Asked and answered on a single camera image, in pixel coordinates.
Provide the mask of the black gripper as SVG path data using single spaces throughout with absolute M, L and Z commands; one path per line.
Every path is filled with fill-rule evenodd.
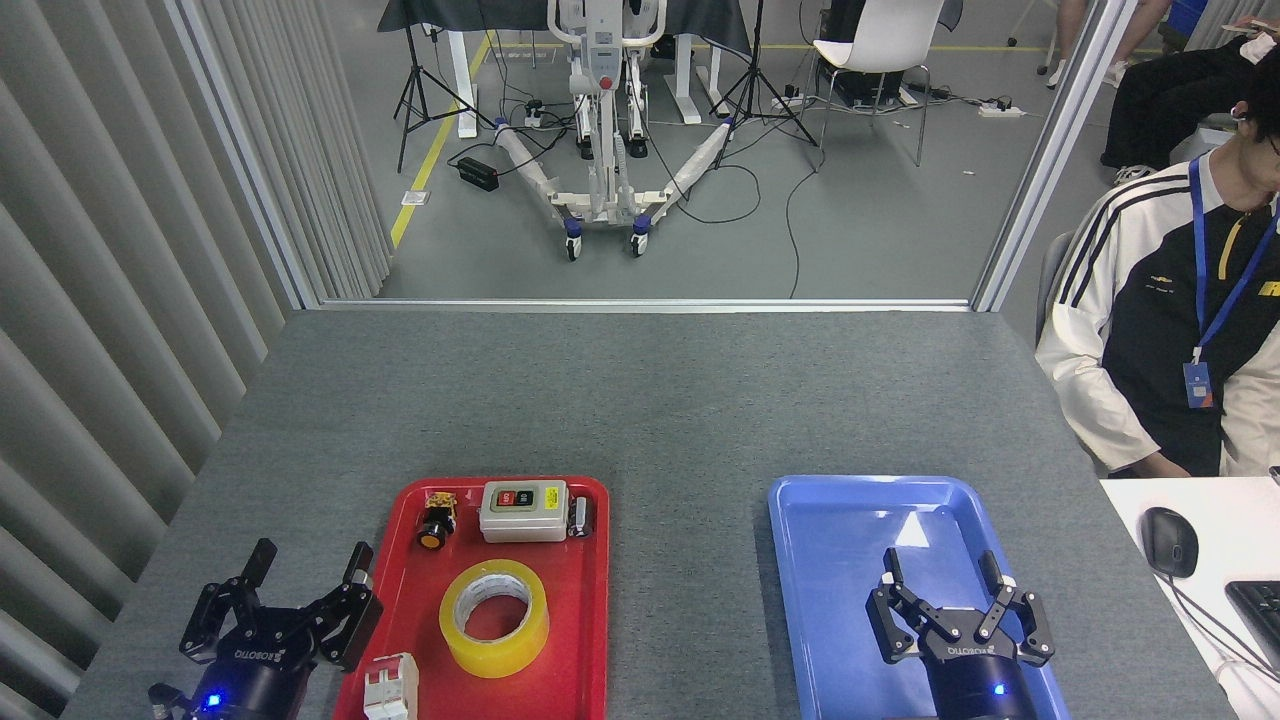
M 940 609 L 908 588 L 896 548 L 884 551 L 883 565 L 884 574 L 867 600 L 870 628 L 887 664 L 925 655 L 925 674 L 938 717 L 1039 716 L 1019 664 L 1043 667 L 1056 652 L 1039 594 L 1020 588 L 1002 573 L 995 552 L 986 551 L 979 569 L 992 605 L 975 630 L 975 639 L 983 644 L 948 643 L 951 624 Z M 1024 639 L 1019 643 L 995 638 L 1010 610 L 1021 624 Z M 931 635 L 938 638 L 925 642 Z
M 369 647 L 383 612 L 370 544 L 355 546 L 339 584 L 303 607 L 297 632 L 259 626 L 257 588 L 275 556 L 276 546 L 259 539 L 239 575 L 200 591 L 180 638 L 180 652 L 206 667 L 195 691 L 197 719 L 294 719 L 316 659 L 353 671 Z M 236 626 L 221 638 L 229 612 Z

